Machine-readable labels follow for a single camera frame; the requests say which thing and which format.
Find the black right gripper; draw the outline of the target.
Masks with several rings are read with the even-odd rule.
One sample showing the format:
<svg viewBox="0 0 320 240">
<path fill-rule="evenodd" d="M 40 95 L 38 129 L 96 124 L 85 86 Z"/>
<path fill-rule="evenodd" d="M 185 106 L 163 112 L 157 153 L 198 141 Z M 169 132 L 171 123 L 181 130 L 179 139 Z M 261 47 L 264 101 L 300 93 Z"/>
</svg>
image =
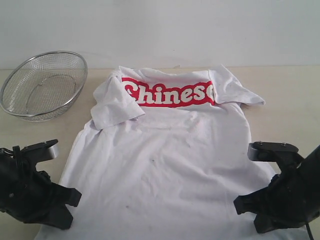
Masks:
<svg viewBox="0 0 320 240">
<path fill-rule="evenodd" d="M 253 221 L 259 234 L 279 229 L 300 228 L 320 216 L 320 161 L 276 162 L 280 174 L 262 191 L 239 195 L 234 201 L 238 215 L 256 214 Z"/>
</svg>

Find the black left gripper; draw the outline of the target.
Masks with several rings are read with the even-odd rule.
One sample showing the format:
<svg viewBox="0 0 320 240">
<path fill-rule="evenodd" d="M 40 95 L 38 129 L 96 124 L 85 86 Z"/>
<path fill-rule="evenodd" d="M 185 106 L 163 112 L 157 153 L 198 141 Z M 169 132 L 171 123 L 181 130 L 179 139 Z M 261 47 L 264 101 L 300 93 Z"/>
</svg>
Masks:
<svg viewBox="0 0 320 240">
<path fill-rule="evenodd" d="M 37 171 L 37 163 L 22 156 L 21 150 L 0 150 L 1 212 L 25 224 L 70 229 L 73 216 L 64 204 L 77 207 L 82 194 L 52 182 L 45 171 Z"/>
</svg>

